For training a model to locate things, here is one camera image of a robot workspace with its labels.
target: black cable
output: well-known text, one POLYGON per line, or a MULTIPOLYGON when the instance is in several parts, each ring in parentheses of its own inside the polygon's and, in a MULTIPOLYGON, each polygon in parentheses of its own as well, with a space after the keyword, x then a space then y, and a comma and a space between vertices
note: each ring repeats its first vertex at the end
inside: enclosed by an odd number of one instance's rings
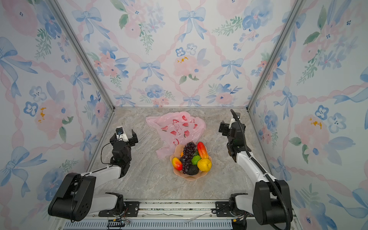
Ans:
MULTIPOLYGON (((243 141, 244 141, 244 146, 245 146, 245 152, 247 153, 248 157, 258 166, 258 168, 261 170, 261 172, 263 174, 266 173, 266 170, 261 166, 261 164, 249 153, 248 151, 248 146, 247 146, 247 141, 245 140, 245 131, 243 129, 243 127, 241 126, 241 122, 238 118, 238 116, 236 115, 236 113, 234 112, 234 110, 230 109, 234 119, 237 121, 237 123, 239 124, 240 126, 240 130, 243 134, 243 141)), ((279 190, 279 188, 277 187, 277 185, 275 184, 275 182, 271 179, 271 177, 268 175, 268 174, 265 174, 265 177, 267 178, 267 180, 270 182, 273 190, 275 191, 276 193, 276 196, 277 198, 279 199, 280 203, 281 203, 281 206, 284 210, 284 214, 285 214, 285 217, 286 217, 286 227, 284 228, 284 230, 290 230, 290 227, 291 227, 291 220, 290 220, 290 214, 289 214, 289 211, 287 209, 287 206, 286 206, 286 203, 285 203, 285 200, 279 190)), ((278 228, 276 225, 274 224, 270 224, 274 229, 276 230, 282 230, 280 228, 278 228)))
POLYGON ((116 141, 113 141, 113 142, 109 142, 109 143, 107 143, 107 144, 105 144, 103 147, 102 147, 102 149, 101 149, 101 163, 103 163, 103 164, 110 164, 110 163, 104 163, 104 162, 102 162, 102 150, 103 150, 103 148, 106 146, 106 145, 108 145, 108 144, 114 144, 115 142, 117 142, 117 141, 120 141, 120 140, 122 140, 122 139, 119 139, 119 140, 116 140, 116 141))
POLYGON ((79 182, 78 182, 77 186, 74 188, 74 193, 73 193, 73 197, 72 197, 72 199, 71 199, 71 206, 70 206, 70 211, 71 211, 71 213, 70 213, 70 222, 72 222, 72 223, 74 223, 74 222, 75 222, 75 220, 73 221, 73 212, 74 212, 74 210, 75 210, 75 207, 77 206, 77 205, 75 205, 75 206, 74 206, 74 208, 73 208, 73 202, 74 202, 75 193, 76 193, 76 191, 79 189, 79 187, 81 186, 81 183, 82 183, 82 179, 83 179, 83 177, 85 177, 85 176, 86 176, 86 175, 88 175, 88 174, 83 175, 83 176, 81 177, 81 179, 79 180, 79 182))

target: marble tabletop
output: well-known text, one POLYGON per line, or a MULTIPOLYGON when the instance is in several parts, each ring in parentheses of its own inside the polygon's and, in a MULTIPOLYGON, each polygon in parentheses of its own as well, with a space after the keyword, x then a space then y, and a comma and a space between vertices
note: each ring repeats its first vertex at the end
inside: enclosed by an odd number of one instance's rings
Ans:
MULTIPOLYGON (((257 160, 267 169, 264 153, 258 140, 257 132, 245 109, 234 109, 240 112, 240 121, 246 125, 247 145, 257 160)), ((227 138, 218 132, 220 122, 229 122, 229 108, 117 108, 108 128, 103 145, 109 142, 117 126, 123 125, 125 130, 133 129, 139 143, 132 147, 132 161, 128 173, 98 188, 95 194, 116 192, 124 198, 131 199, 228 199, 232 193, 252 192, 254 187, 245 171, 229 156, 226 147, 227 138), (173 172, 169 157, 159 160, 156 150, 164 145, 157 131, 148 126, 146 117, 162 116, 169 112, 186 111, 193 117, 200 117, 206 123, 202 141, 208 154, 212 157, 212 169, 204 177, 187 181, 173 172)), ((103 149, 102 160, 108 162, 112 156, 112 146, 103 149)), ((104 165, 100 161, 100 151, 96 156, 92 170, 104 165)))

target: pink bowl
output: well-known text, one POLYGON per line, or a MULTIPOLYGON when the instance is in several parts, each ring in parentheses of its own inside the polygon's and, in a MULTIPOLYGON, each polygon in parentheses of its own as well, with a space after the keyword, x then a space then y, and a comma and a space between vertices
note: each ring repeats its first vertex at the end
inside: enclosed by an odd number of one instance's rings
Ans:
MULTIPOLYGON (((175 152, 174 154, 171 155, 170 157, 170 162, 173 161, 173 158, 178 158, 180 159, 181 156, 180 154, 182 153, 182 151, 184 150, 184 145, 177 145, 176 148, 175 148, 175 152)), ((193 176, 190 176, 188 174, 184 174, 183 171, 179 171, 179 170, 176 170, 173 166, 173 169, 174 169, 174 173, 186 180, 189 180, 189 181, 192 181, 192 180, 195 180, 195 179, 198 179, 200 177, 203 177, 205 175, 207 175, 207 172, 202 172, 201 170, 196 174, 196 175, 193 175, 193 176)))

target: avocado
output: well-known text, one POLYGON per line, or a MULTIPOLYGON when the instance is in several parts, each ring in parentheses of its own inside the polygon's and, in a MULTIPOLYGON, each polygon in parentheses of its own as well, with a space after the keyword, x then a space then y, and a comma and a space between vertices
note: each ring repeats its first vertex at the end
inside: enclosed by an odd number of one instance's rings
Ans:
POLYGON ((189 167, 187 174, 193 176, 193 175, 197 175, 198 172, 199 172, 199 168, 197 167, 197 165, 191 165, 189 167))

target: lemon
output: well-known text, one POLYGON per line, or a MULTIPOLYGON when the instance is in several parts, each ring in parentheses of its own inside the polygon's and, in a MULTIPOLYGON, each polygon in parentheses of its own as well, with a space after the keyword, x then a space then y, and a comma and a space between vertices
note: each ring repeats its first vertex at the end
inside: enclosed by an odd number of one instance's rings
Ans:
POLYGON ((212 162, 207 158, 202 158, 198 161, 197 166, 202 172, 208 172, 211 170, 212 162))

